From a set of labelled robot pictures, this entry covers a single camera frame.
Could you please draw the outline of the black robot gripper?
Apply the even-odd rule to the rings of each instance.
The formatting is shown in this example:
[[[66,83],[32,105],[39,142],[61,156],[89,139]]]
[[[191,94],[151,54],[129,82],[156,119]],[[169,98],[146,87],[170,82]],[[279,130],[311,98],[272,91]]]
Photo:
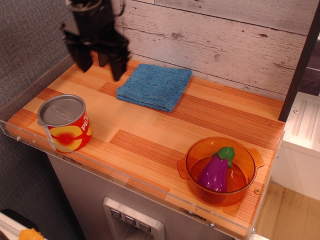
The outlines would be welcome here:
[[[87,72],[93,64],[91,51],[99,50],[99,8],[102,0],[67,0],[65,2],[68,10],[73,14],[73,21],[64,22],[62,30],[65,34],[67,48],[77,64],[83,71]],[[129,61],[129,41],[122,36],[123,44],[120,52],[108,54],[109,63],[115,81],[127,71]]]

